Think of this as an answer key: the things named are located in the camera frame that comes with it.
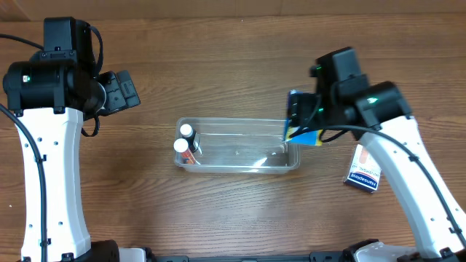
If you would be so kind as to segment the blue yellow VapoDrops box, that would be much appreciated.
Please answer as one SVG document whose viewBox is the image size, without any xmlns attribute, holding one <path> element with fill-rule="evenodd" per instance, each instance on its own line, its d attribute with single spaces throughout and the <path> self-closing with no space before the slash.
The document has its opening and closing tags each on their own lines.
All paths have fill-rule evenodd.
<svg viewBox="0 0 466 262">
<path fill-rule="evenodd" d="M 290 92 L 301 92 L 298 90 L 291 90 Z M 283 141 L 286 143 L 295 143 L 305 146 L 320 146 L 322 142 L 319 139 L 321 130 L 287 130 L 286 119 Z"/>
</svg>

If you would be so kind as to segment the dark bottle white cap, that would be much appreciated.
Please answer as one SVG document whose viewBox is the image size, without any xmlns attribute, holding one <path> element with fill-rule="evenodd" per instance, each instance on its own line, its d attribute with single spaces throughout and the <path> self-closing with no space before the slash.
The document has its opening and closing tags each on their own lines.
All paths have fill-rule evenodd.
<svg viewBox="0 0 466 262">
<path fill-rule="evenodd" d="M 188 142 L 192 153 L 200 149 L 200 137 L 197 131 L 190 124 L 183 124 L 180 127 L 181 136 Z"/>
</svg>

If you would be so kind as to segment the orange tube white cap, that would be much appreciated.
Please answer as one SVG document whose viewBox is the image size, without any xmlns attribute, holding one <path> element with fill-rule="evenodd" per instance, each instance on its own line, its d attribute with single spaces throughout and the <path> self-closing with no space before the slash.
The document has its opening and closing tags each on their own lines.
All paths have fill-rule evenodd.
<svg viewBox="0 0 466 262">
<path fill-rule="evenodd" d="M 189 148 L 189 143 L 184 138 L 177 139 L 173 144 L 174 150 L 181 156 L 184 164 L 196 164 L 193 153 Z"/>
</svg>

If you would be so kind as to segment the white blue Hansaplast box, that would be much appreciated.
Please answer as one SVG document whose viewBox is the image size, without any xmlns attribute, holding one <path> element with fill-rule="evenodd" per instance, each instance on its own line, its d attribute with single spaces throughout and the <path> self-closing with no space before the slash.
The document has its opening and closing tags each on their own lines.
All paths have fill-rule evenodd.
<svg viewBox="0 0 466 262">
<path fill-rule="evenodd" d="M 369 193 L 378 190 L 382 169 L 365 147 L 358 144 L 343 183 Z"/>
</svg>

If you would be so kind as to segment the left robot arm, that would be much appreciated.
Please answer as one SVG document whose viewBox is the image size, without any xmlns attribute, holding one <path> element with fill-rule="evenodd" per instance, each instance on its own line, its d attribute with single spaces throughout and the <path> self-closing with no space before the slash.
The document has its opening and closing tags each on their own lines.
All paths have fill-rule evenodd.
<svg viewBox="0 0 466 262">
<path fill-rule="evenodd" d="M 44 20 L 44 42 L 3 79 L 2 112 L 20 136 L 25 171 L 23 261 L 145 261 L 143 248 L 92 241 L 84 219 L 79 145 L 85 121 L 139 105 L 127 71 L 102 72 L 98 30 L 83 20 Z"/>
</svg>

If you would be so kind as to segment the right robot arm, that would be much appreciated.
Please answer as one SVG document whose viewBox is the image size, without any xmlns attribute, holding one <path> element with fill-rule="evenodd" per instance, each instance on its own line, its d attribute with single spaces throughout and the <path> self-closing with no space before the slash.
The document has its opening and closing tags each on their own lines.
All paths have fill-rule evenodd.
<svg viewBox="0 0 466 262">
<path fill-rule="evenodd" d="M 367 239 L 341 252 L 341 261 L 463 261 L 465 211 L 425 148 L 411 107 L 393 82 L 370 84 L 356 51 L 345 47 L 319 57 L 309 74 L 313 93 L 288 94 L 284 139 L 301 145 L 310 134 L 324 143 L 351 132 L 381 167 L 402 207 L 415 247 Z"/>
</svg>

